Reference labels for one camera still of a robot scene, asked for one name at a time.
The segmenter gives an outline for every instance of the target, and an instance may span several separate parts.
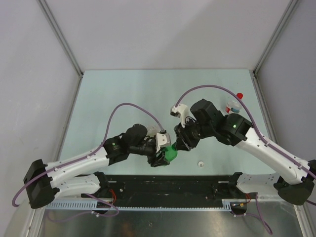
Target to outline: table surface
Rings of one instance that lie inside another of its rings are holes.
[[[135,103],[155,115],[175,141],[173,128],[178,118],[169,115],[170,108],[188,89],[202,84],[223,86],[244,94],[243,101],[251,111],[262,133],[267,130],[248,70],[113,70],[84,73],[71,117],[60,160],[87,152],[103,140],[109,116],[116,105]],[[203,88],[189,93],[182,101],[189,107],[206,99],[225,114],[228,93]],[[247,118],[246,112],[240,112]],[[108,137],[125,132],[135,123],[157,126],[148,115],[130,106],[117,110]],[[203,161],[204,167],[198,167]],[[200,141],[190,152],[179,151],[178,157],[166,167],[152,168],[147,158],[130,155],[125,161],[99,171],[107,174],[131,175],[223,175],[234,172],[267,174],[274,171],[253,155],[225,146],[215,138]]]

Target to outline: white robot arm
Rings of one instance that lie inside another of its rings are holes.
[[[146,127],[135,124],[125,133],[107,139],[96,152],[91,150],[64,161],[48,164],[44,164],[41,159],[36,160],[24,178],[25,184],[43,172],[51,172],[26,187],[31,208],[43,207],[64,196],[107,192],[109,183],[105,174],[91,173],[100,167],[126,160],[129,154],[147,156],[148,163],[153,167],[168,165],[169,161],[165,159],[168,153],[165,148],[170,145],[168,133],[160,132],[149,137]]]
[[[281,198],[295,205],[302,205],[310,196],[314,178],[309,173],[316,173],[314,160],[306,161],[294,156],[260,132],[259,136],[253,124],[241,115],[223,116],[211,102],[204,99],[191,107],[191,113],[195,119],[189,117],[186,105],[179,104],[171,108],[171,115],[180,118],[180,123],[174,128],[177,150],[190,151],[200,139],[215,137],[225,145],[251,153],[276,171],[268,175],[235,173],[238,175],[235,185],[243,193],[278,193]],[[280,153],[289,156],[296,164]]]

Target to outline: small bottle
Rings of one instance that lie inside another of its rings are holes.
[[[237,93],[237,97],[239,99],[242,99],[243,94]],[[242,105],[236,99],[233,99],[227,102],[225,110],[228,114],[233,114],[233,113],[238,114],[241,109],[242,109]]]

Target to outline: metal floor panel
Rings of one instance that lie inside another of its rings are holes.
[[[262,214],[275,237],[302,237],[293,205],[261,202]],[[80,211],[50,210],[52,219],[65,219]],[[257,214],[250,203],[248,213]],[[268,237],[253,217],[233,217],[229,212],[122,211],[116,217],[83,215],[67,223],[44,220],[39,237]]]

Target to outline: screw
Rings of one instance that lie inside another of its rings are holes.
[[[204,162],[203,162],[203,161],[199,161],[199,162],[197,163],[197,165],[198,165],[199,167],[204,167]]]

